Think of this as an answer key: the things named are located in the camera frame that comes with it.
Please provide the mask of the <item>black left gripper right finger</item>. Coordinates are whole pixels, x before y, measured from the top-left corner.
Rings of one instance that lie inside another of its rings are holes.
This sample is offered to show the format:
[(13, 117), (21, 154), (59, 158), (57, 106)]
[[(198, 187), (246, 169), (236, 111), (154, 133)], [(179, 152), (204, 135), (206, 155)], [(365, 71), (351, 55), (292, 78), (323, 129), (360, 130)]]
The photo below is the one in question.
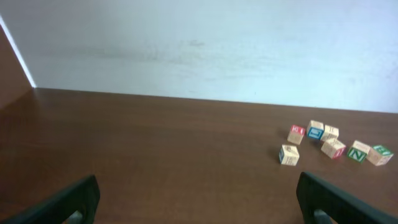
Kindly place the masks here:
[(296, 196), (305, 224), (310, 223), (397, 223), (390, 216), (331, 183), (309, 173), (300, 174)]

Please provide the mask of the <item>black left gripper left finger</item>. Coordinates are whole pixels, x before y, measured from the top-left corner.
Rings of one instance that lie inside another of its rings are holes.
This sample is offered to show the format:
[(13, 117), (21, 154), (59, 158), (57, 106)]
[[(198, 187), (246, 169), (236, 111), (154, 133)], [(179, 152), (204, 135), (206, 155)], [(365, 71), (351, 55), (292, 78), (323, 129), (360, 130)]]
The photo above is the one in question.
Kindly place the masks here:
[(93, 223), (99, 201), (98, 182), (89, 175), (1, 223), (63, 223), (75, 212), (81, 214), (80, 223)]

